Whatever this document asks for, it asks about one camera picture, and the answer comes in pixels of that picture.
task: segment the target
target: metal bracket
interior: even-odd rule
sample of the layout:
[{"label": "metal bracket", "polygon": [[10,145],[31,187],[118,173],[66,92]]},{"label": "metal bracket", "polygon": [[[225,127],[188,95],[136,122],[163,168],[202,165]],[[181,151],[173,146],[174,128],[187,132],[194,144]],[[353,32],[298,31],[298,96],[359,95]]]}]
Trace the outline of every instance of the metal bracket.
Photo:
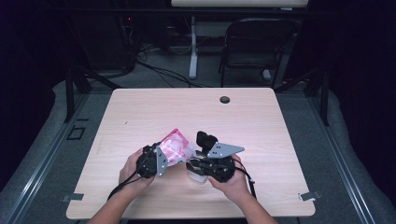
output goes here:
[{"label": "metal bracket", "polygon": [[207,157],[209,159],[222,159],[244,150],[245,149],[243,147],[216,143],[207,153]]},{"label": "metal bracket", "polygon": [[72,201],[72,200],[81,201],[83,197],[84,197],[84,194],[76,194],[76,193],[72,193],[70,195],[65,194],[62,197],[61,202],[70,203],[70,201]]},{"label": "metal bracket", "polygon": [[303,200],[303,201],[308,201],[308,200],[310,200],[310,201],[314,201],[314,200],[316,200],[316,199],[319,199],[319,198],[321,198],[321,194],[320,194],[320,192],[317,190],[317,191],[314,191],[314,192],[307,192],[307,193],[305,193],[305,194],[298,194],[298,197],[301,199],[301,200]]},{"label": "metal bracket", "polygon": [[158,146],[155,148],[155,155],[157,156],[157,175],[161,176],[165,172],[166,167],[168,167],[169,161]]}]

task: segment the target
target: chair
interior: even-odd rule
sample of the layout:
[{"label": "chair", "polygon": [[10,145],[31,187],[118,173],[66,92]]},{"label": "chair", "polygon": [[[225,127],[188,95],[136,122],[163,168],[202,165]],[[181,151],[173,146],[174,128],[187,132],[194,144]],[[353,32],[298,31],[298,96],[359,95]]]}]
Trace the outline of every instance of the chair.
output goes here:
[{"label": "chair", "polygon": [[219,65],[220,86],[224,85],[227,67],[275,70],[271,78],[271,88],[274,88],[285,45],[298,33],[298,24],[294,20],[265,18],[233,22],[225,34]]}]

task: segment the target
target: pink plastic bag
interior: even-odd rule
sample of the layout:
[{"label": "pink plastic bag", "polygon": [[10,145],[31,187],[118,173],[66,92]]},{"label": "pink plastic bag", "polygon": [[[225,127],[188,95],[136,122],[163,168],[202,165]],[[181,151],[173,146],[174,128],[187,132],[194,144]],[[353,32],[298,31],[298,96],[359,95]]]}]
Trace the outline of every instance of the pink plastic bag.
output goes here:
[{"label": "pink plastic bag", "polygon": [[161,141],[160,148],[168,159],[168,166],[173,166],[195,157],[195,148],[181,134],[178,129],[174,129]]}]

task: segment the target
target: wooden table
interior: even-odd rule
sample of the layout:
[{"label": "wooden table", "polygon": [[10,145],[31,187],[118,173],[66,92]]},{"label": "wooden table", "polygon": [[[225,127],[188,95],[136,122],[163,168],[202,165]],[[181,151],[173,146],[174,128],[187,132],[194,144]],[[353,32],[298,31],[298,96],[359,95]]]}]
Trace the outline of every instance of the wooden table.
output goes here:
[{"label": "wooden table", "polygon": [[[230,103],[219,98],[227,96]],[[161,141],[173,129],[195,143],[198,131],[221,143],[244,147],[238,153],[252,178],[259,202],[274,217],[315,213],[290,135],[272,89],[115,90],[93,141],[67,216],[92,217],[118,184],[119,171],[139,148]],[[209,182],[187,176],[185,164],[169,167],[127,208],[125,218],[242,217],[239,208]]]},{"label": "wooden table", "polygon": [[172,7],[306,7],[308,0],[172,0]]}]

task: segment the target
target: dark curtain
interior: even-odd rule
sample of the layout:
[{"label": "dark curtain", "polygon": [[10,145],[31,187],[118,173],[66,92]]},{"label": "dark curtain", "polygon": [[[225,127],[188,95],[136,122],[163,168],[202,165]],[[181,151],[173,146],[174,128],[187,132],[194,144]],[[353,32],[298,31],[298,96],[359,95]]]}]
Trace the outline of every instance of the dark curtain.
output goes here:
[{"label": "dark curtain", "polygon": [[350,143],[396,205],[396,3],[310,1],[309,10],[326,8],[345,15],[304,22],[285,78],[330,65],[331,90],[339,98]]}]

